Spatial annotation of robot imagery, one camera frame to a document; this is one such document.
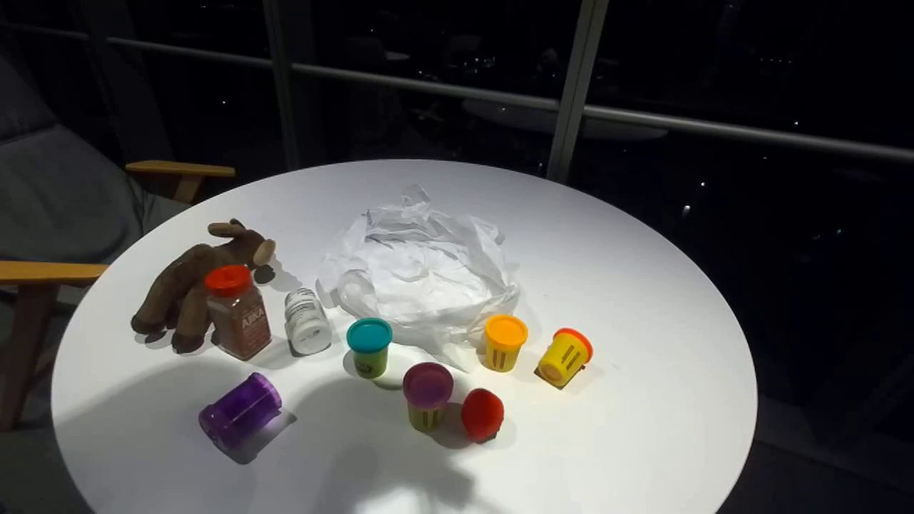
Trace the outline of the orange lid dough tub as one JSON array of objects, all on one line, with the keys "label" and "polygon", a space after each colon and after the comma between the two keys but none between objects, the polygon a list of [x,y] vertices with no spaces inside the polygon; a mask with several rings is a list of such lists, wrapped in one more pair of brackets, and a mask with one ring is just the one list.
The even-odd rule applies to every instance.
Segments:
[{"label": "orange lid dough tub", "polygon": [[491,315],[483,324],[483,364],[491,372],[511,372],[525,341],[529,341],[529,329],[519,316]]}]

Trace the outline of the teal lid dough tub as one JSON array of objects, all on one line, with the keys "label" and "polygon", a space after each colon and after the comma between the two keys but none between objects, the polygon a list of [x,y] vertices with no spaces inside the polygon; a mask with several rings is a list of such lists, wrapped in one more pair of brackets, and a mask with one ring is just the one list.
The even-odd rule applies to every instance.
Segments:
[{"label": "teal lid dough tub", "polygon": [[353,354],[353,368],[359,376],[379,376],[389,366],[389,346],[395,334],[385,319],[363,316],[353,319],[345,332],[345,346]]}]

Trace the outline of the purple lid dough tub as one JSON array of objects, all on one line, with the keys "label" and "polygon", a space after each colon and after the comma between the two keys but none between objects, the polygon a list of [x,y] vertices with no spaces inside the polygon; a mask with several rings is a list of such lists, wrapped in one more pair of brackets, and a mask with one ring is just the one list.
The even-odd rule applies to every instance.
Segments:
[{"label": "purple lid dough tub", "polygon": [[455,376],[441,364],[416,364],[402,376],[402,396],[409,402],[409,423],[416,432],[435,432],[443,423],[455,391]]}]

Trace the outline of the yellow tub orange lid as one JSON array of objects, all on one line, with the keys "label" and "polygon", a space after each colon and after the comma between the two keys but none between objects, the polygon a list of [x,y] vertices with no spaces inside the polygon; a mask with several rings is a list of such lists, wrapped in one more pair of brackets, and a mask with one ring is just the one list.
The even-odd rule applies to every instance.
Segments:
[{"label": "yellow tub orange lid", "polygon": [[565,388],[593,358],[592,341],[578,329],[556,329],[535,374],[555,388]]}]

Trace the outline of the red lid dough tub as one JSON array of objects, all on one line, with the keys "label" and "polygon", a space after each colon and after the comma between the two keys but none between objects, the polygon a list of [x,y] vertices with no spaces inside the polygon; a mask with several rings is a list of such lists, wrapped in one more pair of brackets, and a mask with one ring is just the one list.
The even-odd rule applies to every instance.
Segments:
[{"label": "red lid dough tub", "polygon": [[459,405],[459,423],[468,439],[491,439],[501,435],[506,409],[502,401],[488,388],[473,388]]}]

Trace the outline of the purple plastic jar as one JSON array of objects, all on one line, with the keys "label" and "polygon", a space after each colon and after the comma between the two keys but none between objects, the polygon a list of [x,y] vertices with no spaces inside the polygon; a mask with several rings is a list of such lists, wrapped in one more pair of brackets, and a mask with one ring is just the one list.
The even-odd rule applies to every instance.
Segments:
[{"label": "purple plastic jar", "polygon": [[226,453],[251,461],[268,425],[283,415],[283,396],[259,372],[248,374],[231,391],[208,402],[196,423],[202,435]]}]

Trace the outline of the white plastic bag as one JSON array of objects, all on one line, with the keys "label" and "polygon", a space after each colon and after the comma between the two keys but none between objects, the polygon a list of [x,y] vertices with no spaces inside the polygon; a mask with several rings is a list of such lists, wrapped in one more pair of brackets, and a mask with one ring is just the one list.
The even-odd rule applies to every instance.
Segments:
[{"label": "white plastic bag", "polygon": [[325,305],[385,319],[398,344],[441,349],[518,308],[502,242],[501,225],[441,211],[422,188],[409,188],[345,228],[313,285]]}]

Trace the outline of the small white plastic bottle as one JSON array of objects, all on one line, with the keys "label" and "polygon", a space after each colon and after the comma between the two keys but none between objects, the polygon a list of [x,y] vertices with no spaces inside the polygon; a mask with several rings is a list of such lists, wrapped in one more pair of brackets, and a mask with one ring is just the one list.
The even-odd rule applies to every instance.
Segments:
[{"label": "small white plastic bottle", "polygon": [[311,289],[286,298],[286,338],[298,358],[321,354],[332,346],[332,325]]}]

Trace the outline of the metal window railing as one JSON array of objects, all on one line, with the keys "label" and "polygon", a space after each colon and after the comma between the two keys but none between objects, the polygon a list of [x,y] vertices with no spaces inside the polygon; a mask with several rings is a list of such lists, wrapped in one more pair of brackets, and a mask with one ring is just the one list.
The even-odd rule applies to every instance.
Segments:
[{"label": "metal window railing", "polygon": [[668,129],[682,134],[740,139],[740,142],[756,142],[756,145],[783,145],[783,148],[799,148],[799,151],[846,154],[853,159],[883,159],[883,164],[902,164],[902,166],[914,164],[912,148],[713,122],[713,121],[698,121],[698,118],[653,114],[653,111],[630,111],[630,109],[611,109],[611,107],[588,107],[586,94],[588,94],[588,79],[598,64],[598,38],[602,35],[606,5],[608,0],[583,0],[581,24],[572,47],[572,64],[562,79],[562,94],[556,101],[498,91],[498,88],[458,87],[458,84],[411,79],[398,75],[358,71],[358,69],[335,69],[335,65],[318,65],[318,64],[293,64],[283,49],[279,14],[273,0],[266,0],[266,25],[271,35],[273,58],[245,58],[245,54],[229,54],[229,52],[212,52],[212,49],[192,49],[192,47],[94,35],[94,32],[68,32],[68,29],[28,25],[28,24],[8,24],[8,32],[101,42],[101,47],[131,49],[131,52],[213,59],[213,64],[245,65],[245,69],[271,69],[273,87],[279,94],[279,109],[291,107],[286,88],[291,87],[291,77],[299,75],[299,77],[336,79],[336,84],[389,87],[398,91],[419,91],[435,98],[459,98],[459,101],[483,101],[483,104],[501,104],[501,107],[518,107],[518,109],[535,109],[535,111],[555,111],[555,129],[551,129],[555,148],[551,148],[548,174],[561,179],[568,176],[573,145],[583,139],[586,121]]}]

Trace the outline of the spice jar orange lid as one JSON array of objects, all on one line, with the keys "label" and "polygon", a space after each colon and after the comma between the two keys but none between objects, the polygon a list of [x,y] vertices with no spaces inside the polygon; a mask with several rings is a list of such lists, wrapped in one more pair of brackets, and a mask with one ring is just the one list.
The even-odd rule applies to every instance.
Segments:
[{"label": "spice jar orange lid", "polygon": [[256,358],[271,344],[268,315],[251,272],[239,262],[206,274],[206,308],[213,344],[238,361]]}]

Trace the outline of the brown plush moose toy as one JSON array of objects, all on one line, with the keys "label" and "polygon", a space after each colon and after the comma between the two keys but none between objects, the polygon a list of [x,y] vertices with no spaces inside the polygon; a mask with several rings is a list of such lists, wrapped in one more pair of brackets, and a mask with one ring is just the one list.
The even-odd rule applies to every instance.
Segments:
[{"label": "brown plush moose toy", "polygon": [[242,266],[271,274],[273,242],[239,221],[212,224],[212,236],[223,236],[223,245],[196,242],[172,259],[149,285],[145,299],[131,315],[136,334],[159,334],[172,329],[172,349],[178,354],[196,351],[212,325],[206,305],[206,274],[219,266]]}]

